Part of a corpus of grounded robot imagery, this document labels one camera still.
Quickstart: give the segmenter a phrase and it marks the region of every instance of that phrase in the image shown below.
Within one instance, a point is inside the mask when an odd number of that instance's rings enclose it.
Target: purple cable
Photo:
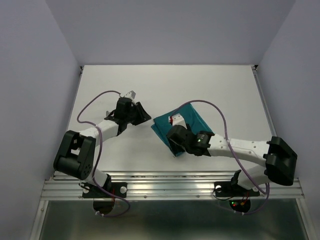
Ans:
[[[228,138],[228,131],[227,131],[227,121],[226,118],[224,116],[224,114],[222,113],[222,111],[216,106],[214,105],[212,102],[206,101],[206,100],[191,100],[191,101],[187,101],[186,103],[182,104],[181,106],[179,106],[176,110],[173,111],[173,113],[171,114],[171,117],[179,110],[181,109],[183,106],[190,104],[190,103],[206,103],[209,104],[211,106],[213,106],[215,109],[217,109],[217,111],[220,113],[222,120],[223,120],[223,125],[224,125],[224,135],[225,135],[225,140],[228,143],[228,147],[234,157],[234,159],[236,160],[236,162],[238,163],[238,165],[240,166],[241,170],[244,172],[244,174],[248,177],[248,179],[250,179],[250,181],[253,183],[253,185],[263,194],[267,194],[267,192],[263,191],[261,189],[261,187],[258,186],[258,184],[256,183],[256,181],[250,176],[250,174],[247,172],[247,170],[244,168],[244,166],[241,164],[237,154],[235,153],[234,149],[232,148],[229,138]]]
[[[120,199],[122,201],[124,201],[125,203],[127,203],[128,207],[125,211],[119,213],[119,214],[116,214],[116,215],[104,215],[104,214],[101,214],[99,212],[96,212],[98,215],[102,216],[102,217],[105,217],[105,218],[113,218],[113,217],[118,217],[120,215],[123,215],[125,214],[126,212],[129,211],[131,205],[130,205],[130,202],[128,200],[126,200],[125,198],[122,198],[120,196],[117,196],[117,195],[114,195],[106,190],[104,190],[97,182],[96,182],[96,179],[95,179],[95,172],[97,170],[97,167],[98,167],[98,163],[100,161],[100,157],[101,157],[101,153],[102,153],[102,144],[103,144],[103,139],[102,139],[102,132],[101,132],[101,129],[99,127],[97,127],[96,124],[94,124],[93,122],[91,121],[81,121],[79,120],[81,114],[84,112],[84,110],[87,109],[87,107],[89,107],[90,104],[92,104],[97,98],[99,98],[100,96],[104,95],[104,94],[107,94],[107,93],[116,93],[118,95],[120,95],[120,92],[118,91],[114,91],[114,90],[109,90],[109,91],[104,91],[102,93],[100,93],[98,96],[96,96],[94,99],[92,99],[87,105],[85,105],[85,107],[79,112],[76,120],[78,123],[80,124],[90,124],[92,126],[94,126],[98,132],[99,132],[99,142],[100,142],[100,145],[99,145],[99,152],[98,152],[98,156],[97,156],[97,159],[96,159],[96,163],[94,165],[94,168],[93,168],[93,171],[92,171],[92,180],[94,182],[94,184],[102,191],[104,192],[105,194],[109,195],[110,197],[113,197],[113,198],[116,198],[116,199]]]
[[[265,198],[264,202],[262,203],[262,205],[258,209],[254,210],[254,211],[251,211],[251,212],[247,212],[244,215],[255,214],[255,213],[259,212],[261,209],[264,208],[264,206],[266,205],[266,203],[267,203],[267,201],[269,199],[269,196],[270,196],[270,183],[269,182],[265,184],[265,191],[266,191],[266,198]]]

